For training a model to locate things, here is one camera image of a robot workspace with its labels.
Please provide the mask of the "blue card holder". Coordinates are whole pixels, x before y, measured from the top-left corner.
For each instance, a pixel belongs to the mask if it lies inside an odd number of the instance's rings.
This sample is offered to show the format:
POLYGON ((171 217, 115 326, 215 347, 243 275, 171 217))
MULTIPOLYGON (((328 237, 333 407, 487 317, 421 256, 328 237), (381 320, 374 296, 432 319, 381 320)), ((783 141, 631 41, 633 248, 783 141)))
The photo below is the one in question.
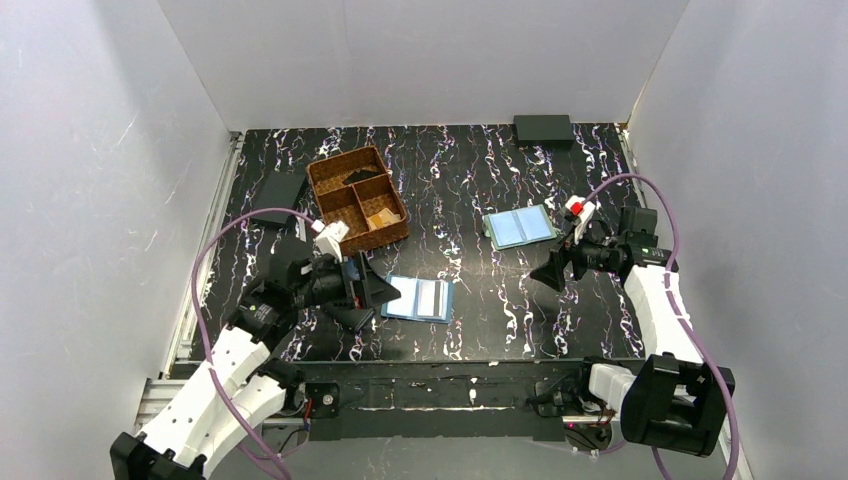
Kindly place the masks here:
POLYGON ((401 296, 382 306, 383 317, 438 324, 451 322, 454 299, 452 283, 398 275, 389 275, 387 281, 401 296))

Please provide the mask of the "white credit card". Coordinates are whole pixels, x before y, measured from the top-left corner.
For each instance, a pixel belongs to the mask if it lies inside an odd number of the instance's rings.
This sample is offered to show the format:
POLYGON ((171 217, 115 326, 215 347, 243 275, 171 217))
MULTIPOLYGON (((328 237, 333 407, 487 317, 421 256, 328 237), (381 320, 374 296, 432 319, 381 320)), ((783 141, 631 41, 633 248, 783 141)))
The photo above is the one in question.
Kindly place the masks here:
POLYGON ((444 315, 445 283, 441 280, 420 280, 417 286, 416 315, 422 318, 441 318, 444 315))

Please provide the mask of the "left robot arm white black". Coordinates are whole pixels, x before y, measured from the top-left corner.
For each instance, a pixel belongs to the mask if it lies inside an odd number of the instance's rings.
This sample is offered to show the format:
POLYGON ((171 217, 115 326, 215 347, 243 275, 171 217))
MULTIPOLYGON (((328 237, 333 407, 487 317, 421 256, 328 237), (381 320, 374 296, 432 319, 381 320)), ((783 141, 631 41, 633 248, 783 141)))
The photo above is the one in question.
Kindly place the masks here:
POLYGON ((377 310, 401 295, 362 252, 314 254, 292 241, 248 285, 206 359, 169 403, 138 432, 113 442, 115 478, 207 478, 302 384, 300 369, 272 355, 303 310, 377 310))

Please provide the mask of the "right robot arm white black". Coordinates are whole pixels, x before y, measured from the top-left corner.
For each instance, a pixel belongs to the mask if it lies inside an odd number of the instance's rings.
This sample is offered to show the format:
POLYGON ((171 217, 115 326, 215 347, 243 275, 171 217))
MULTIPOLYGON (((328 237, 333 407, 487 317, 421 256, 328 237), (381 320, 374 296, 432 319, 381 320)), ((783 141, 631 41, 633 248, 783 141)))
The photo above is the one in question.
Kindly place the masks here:
POLYGON ((616 230, 594 219, 593 203, 579 197, 562 212, 570 228, 531 279, 563 290, 567 269, 575 280, 589 271, 614 275, 632 303, 646 358, 638 370, 585 358, 574 379, 538 388, 540 411, 568 400, 594 404, 618 417, 628 442, 711 455, 727 414, 724 396, 733 393, 735 379, 728 368, 710 369, 686 332, 691 323, 679 296, 678 265, 658 245, 657 212, 623 207, 616 230))

